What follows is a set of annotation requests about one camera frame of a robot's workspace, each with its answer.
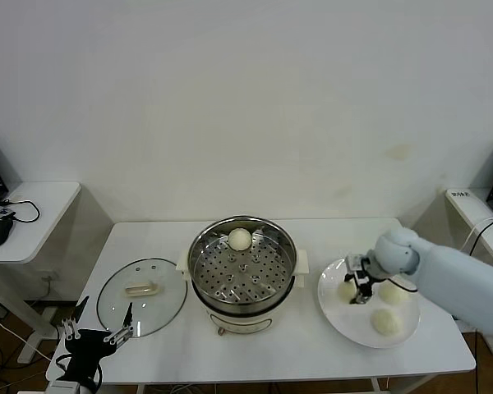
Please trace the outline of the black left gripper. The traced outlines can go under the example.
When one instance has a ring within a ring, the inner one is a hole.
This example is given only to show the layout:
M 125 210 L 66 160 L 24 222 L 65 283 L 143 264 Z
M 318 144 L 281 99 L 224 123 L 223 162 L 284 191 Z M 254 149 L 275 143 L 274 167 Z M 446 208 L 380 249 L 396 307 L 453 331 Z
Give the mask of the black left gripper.
M 89 298 L 86 296 L 76 305 L 71 316 L 62 320 L 64 336 L 66 339 L 71 339 L 65 340 L 68 361 L 65 372 L 61 376 L 63 380 L 93 379 L 101 359 L 112 354 L 111 344 L 124 344 L 133 335 L 132 302 L 128 305 L 122 327 L 110 335 L 99 330 L 79 330 L 77 323 Z

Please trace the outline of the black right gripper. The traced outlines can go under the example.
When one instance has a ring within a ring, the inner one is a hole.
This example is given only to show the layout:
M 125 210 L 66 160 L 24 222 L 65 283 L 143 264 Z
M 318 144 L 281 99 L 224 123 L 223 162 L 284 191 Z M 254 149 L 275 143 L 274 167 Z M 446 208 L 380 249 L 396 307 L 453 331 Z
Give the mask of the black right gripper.
M 351 305 L 364 305 L 372 297 L 372 288 L 380 282 L 380 270 L 371 262 L 356 262 L 353 272 L 346 273 L 344 282 L 356 283 L 357 292 L 350 300 Z

